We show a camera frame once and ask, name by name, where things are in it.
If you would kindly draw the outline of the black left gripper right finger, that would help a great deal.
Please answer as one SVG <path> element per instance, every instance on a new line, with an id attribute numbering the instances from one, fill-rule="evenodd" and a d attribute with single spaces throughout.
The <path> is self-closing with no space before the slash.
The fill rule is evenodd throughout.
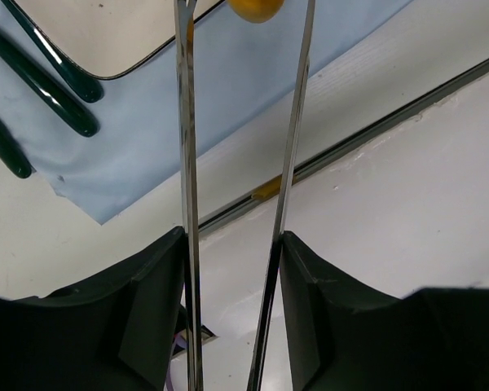
<path id="1" fill-rule="evenodd" d="M 489 288 L 396 298 L 283 238 L 280 282 L 296 390 L 489 390 Z"/>

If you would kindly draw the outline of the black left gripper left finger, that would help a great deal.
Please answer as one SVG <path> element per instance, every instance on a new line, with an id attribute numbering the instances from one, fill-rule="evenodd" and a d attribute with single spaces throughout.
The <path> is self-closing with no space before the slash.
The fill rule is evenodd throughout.
<path id="1" fill-rule="evenodd" d="M 175 227 L 46 297 L 0 297 L 0 390 L 162 390 L 185 254 Z"/>

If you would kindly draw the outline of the yellow glazed donut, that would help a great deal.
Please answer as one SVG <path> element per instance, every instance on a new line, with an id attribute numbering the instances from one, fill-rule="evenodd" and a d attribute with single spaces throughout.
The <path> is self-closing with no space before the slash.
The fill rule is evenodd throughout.
<path id="1" fill-rule="evenodd" d="M 284 0 L 227 0 L 227 3 L 243 20 L 260 24 L 274 17 Z"/>

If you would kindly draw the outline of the stainless steel tongs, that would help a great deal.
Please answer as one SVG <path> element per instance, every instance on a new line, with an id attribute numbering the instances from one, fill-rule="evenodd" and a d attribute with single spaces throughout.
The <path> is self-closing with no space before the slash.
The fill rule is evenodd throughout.
<path id="1" fill-rule="evenodd" d="M 284 233 L 284 220 L 289 200 L 289 192 L 293 185 L 297 143 L 306 97 L 315 5 L 316 3 L 314 1 L 309 1 L 306 8 L 306 18 L 297 66 L 297 78 L 293 93 L 293 104 L 290 113 L 289 131 L 284 153 L 283 171 L 281 175 L 271 250 L 267 264 L 265 285 L 258 318 L 258 328 L 247 384 L 249 390 L 259 390 L 262 387 L 267 341 L 271 324 L 271 312 L 282 253 L 281 240 L 282 234 Z M 201 344 L 199 214 L 196 178 L 195 84 L 193 61 L 195 8 L 196 2 L 194 1 L 174 2 L 182 216 L 188 240 L 188 264 L 185 268 L 187 382 L 190 390 L 202 390 L 204 388 L 204 382 Z"/>

